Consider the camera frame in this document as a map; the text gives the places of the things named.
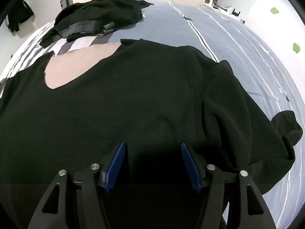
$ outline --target black clothing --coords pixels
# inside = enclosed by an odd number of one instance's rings
[[[18,32],[19,23],[24,23],[33,15],[34,12],[25,1],[17,0],[8,14],[9,23],[7,27],[11,30],[11,32]]]
[[[118,140],[127,157],[104,196],[112,228],[195,227],[204,194],[191,187],[183,142],[223,171],[248,171],[262,193],[289,171],[302,135],[294,113],[270,122],[227,61],[216,63],[191,46],[121,42],[56,89],[44,80],[52,53],[7,80],[0,201],[20,228],[59,170],[84,170]]]
[[[46,48],[61,38],[72,42],[84,36],[112,33],[141,20],[141,9],[149,5],[153,4],[143,0],[92,0],[72,4],[58,14],[54,27],[42,37],[40,45]]]

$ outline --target bed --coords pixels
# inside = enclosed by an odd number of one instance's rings
[[[293,79],[270,47],[249,28],[208,8],[150,2],[154,5],[142,10],[143,20],[135,25],[107,36],[88,36],[70,43],[60,39],[43,49],[39,42],[54,24],[47,23],[27,39],[7,64],[0,76],[0,95],[7,78],[32,65],[44,53],[54,51],[60,55],[93,44],[119,42],[121,38],[143,38],[172,46],[191,45],[216,62],[228,60],[244,89],[270,120],[279,111],[293,110],[305,128],[305,105]],[[279,229],[291,224],[305,202],[304,141],[305,137],[294,147],[295,163],[289,173],[263,195]],[[223,216],[227,219],[228,207]]]

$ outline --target black cloth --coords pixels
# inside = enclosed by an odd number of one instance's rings
[[[270,122],[225,60],[191,46],[122,45],[56,89],[52,53],[7,80],[0,103],[0,201],[26,228],[61,169],[82,171],[126,143],[117,183],[105,194],[112,228],[194,228],[204,194],[192,189],[181,144],[224,171],[248,171],[262,193],[291,168],[302,129],[292,111]]]
[[[153,5],[144,0],[92,0],[75,3],[63,9],[55,19],[54,27],[40,42],[43,48],[53,42],[67,38],[67,42],[97,34],[108,34],[140,21],[142,8]],[[104,27],[112,23],[111,30]]]
[[[305,228],[305,203],[303,204],[298,215],[294,218],[287,229],[304,229]]]
[[[10,12],[8,13],[9,23],[7,27],[11,30],[11,32],[18,32],[19,23],[24,23],[33,15],[34,12],[25,1],[17,0]]]

